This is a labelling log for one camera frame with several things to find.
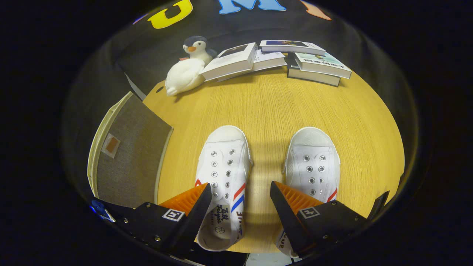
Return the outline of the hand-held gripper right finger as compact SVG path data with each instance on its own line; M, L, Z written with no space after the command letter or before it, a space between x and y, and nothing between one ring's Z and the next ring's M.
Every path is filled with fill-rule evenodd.
M321 255L346 241L368 220L339 201L321 201L273 181L270 197L292 249L300 257Z

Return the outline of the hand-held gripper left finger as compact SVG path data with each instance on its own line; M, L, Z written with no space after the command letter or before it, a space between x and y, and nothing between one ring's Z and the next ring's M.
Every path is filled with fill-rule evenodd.
M162 204L144 202L136 208L114 205L114 219L124 233L150 248L184 258L211 200L211 185L204 183Z

